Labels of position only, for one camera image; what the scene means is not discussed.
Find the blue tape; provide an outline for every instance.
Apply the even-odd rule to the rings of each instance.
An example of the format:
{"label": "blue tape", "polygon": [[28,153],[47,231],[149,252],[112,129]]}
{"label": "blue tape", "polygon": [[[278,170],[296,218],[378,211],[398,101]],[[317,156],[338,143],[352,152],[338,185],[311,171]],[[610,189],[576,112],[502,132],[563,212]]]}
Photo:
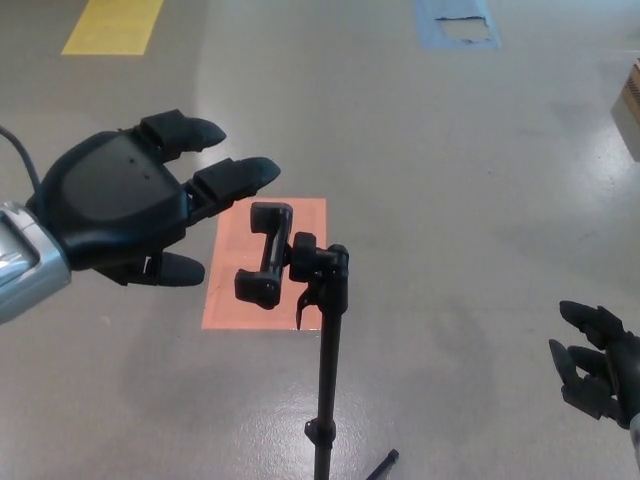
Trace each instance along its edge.
{"label": "blue tape", "polygon": [[[432,49],[499,49],[500,37],[485,0],[415,0],[420,41]],[[451,38],[442,20],[483,19],[491,38],[469,41]]]}

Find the black tripod stand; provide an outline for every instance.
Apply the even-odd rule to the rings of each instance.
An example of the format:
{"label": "black tripod stand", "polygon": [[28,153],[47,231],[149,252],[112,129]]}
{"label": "black tripod stand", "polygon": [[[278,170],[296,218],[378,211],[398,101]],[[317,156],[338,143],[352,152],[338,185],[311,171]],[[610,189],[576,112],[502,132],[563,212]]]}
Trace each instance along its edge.
{"label": "black tripod stand", "polygon": [[[298,299],[296,326],[300,330],[302,310],[317,305],[322,313],[320,340],[320,386],[318,416],[305,425],[305,434],[316,447],[314,480],[329,480],[331,449],[336,438],[333,410],[340,351],[342,315],[348,306],[349,253],[342,245],[317,248],[316,237],[297,233],[293,246],[288,239],[293,222],[293,209],[283,203],[251,205],[251,231],[267,236],[259,272],[240,270],[235,278],[236,298],[265,309],[280,302],[282,273],[289,265],[289,278],[306,283],[307,289]],[[376,480],[398,460],[392,450],[367,480]]]}

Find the orange tape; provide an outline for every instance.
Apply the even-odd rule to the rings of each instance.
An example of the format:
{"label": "orange tape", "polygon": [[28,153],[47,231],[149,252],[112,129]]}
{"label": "orange tape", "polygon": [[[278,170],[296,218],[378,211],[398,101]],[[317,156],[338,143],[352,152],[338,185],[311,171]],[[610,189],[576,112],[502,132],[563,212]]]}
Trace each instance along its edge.
{"label": "orange tape", "polygon": [[[239,268],[255,271],[260,268],[265,236],[251,233],[249,212],[254,202],[281,202],[293,207],[293,229],[313,233],[319,247],[327,242],[327,203],[324,198],[252,198],[237,202],[220,214],[213,250],[209,287],[205,302],[204,330],[293,330],[296,328],[296,303],[306,285],[291,282],[286,269],[282,279],[280,305],[263,310],[257,305],[236,299],[233,279]],[[322,315],[317,307],[305,308],[303,330],[319,330]]]}

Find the yellow floor marking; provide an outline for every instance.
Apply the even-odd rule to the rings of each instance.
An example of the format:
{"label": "yellow floor marking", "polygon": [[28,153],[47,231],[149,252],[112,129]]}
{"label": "yellow floor marking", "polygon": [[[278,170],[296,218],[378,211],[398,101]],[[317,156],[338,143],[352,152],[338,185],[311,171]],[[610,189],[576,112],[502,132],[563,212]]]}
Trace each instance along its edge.
{"label": "yellow floor marking", "polygon": [[164,0],[89,0],[62,55],[144,55]]}

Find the tripod leg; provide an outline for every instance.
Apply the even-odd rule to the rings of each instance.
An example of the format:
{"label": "tripod leg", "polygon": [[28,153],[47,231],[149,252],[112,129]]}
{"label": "tripod leg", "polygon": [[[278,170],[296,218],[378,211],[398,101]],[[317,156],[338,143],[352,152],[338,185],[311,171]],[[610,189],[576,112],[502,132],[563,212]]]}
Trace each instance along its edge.
{"label": "tripod leg", "polygon": [[391,466],[398,461],[400,454],[397,450],[391,450],[387,458],[385,458],[378,468],[376,468],[371,475],[367,477],[367,480],[379,480],[382,474],[385,473]]}

